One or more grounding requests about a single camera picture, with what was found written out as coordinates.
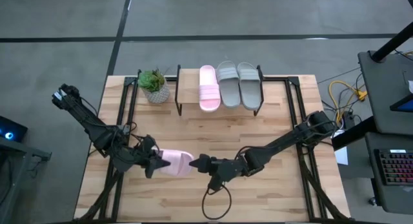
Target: rgb keyboard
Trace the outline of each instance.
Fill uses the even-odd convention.
[[[376,158],[385,185],[413,186],[413,152],[377,150]]]

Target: gray floor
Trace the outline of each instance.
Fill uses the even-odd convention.
[[[0,0],[2,37],[116,36],[125,0]],[[132,0],[124,36],[230,34],[392,34],[412,21],[407,0]],[[122,43],[115,75],[176,65],[199,68],[221,61],[260,64],[265,74],[315,74],[323,100],[328,84],[354,84],[357,53],[388,39],[181,41]],[[88,138],[66,112],[50,102],[62,83],[77,86],[99,105],[113,43],[0,43],[0,115],[29,128],[25,143],[53,152],[50,162],[28,177],[13,223],[50,223],[72,218],[88,151]],[[413,49],[413,41],[400,50]],[[333,93],[343,89],[334,86]],[[345,94],[343,102],[350,96]],[[368,101],[354,112],[371,115]],[[371,207],[370,181],[343,184],[353,218],[408,223],[412,216]]]

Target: pink slide sandal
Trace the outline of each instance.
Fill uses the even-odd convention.
[[[194,160],[193,155],[182,150],[161,150],[162,159],[170,162],[169,166],[160,169],[162,173],[171,176],[185,176],[187,175],[192,167],[189,162]]]
[[[199,69],[199,106],[205,112],[213,112],[221,104],[215,68],[204,65]]]

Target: wooden table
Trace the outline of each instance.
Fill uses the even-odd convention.
[[[284,83],[264,83],[265,102],[258,116],[254,117],[252,111],[245,110],[242,105],[234,110],[221,105],[216,112],[202,112],[197,104],[199,70],[181,69],[179,79],[178,102],[183,104],[182,116],[178,115],[174,103],[175,83],[168,82],[170,97],[160,105],[149,103],[144,93],[138,91],[134,110],[137,130],[134,132],[150,134],[160,148],[185,150],[196,158],[204,153],[229,159],[243,146],[266,145],[292,129]],[[109,76],[106,82],[99,117],[108,125],[116,123],[123,80],[124,76]],[[307,114],[322,110],[315,76],[299,76],[299,80]],[[126,104],[124,120],[128,107]],[[349,216],[332,147],[319,144],[314,152],[324,191],[337,208]],[[107,165],[108,158],[104,159],[98,153],[89,157],[76,218],[88,210],[102,191]],[[155,172],[152,179],[147,179],[143,169],[132,167],[125,173],[117,220],[208,221],[202,214],[201,200],[209,180],[210,176],[196,170],[184,178]],[[250,178],[233,179],[227,187],[232,195],[232,208],[219,221],[308,220],[295,146],[274,156],[263,171]],[[314,192],[312,201],[318,214]],[[108,209],[112,210],[112,202],[109,204]],[[218,192],[208,196],[205,204],[209,216],[220,216],[228,207],[228,195],[224,191]]]

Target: blue light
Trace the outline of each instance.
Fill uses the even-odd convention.
[[[6,137],[6,139],[8,139],[8,140],[11,140],[12,138],[13,138],[13,133],[11,133],[11,132],[7,132],[6,134],[5,134],[5,137]]]

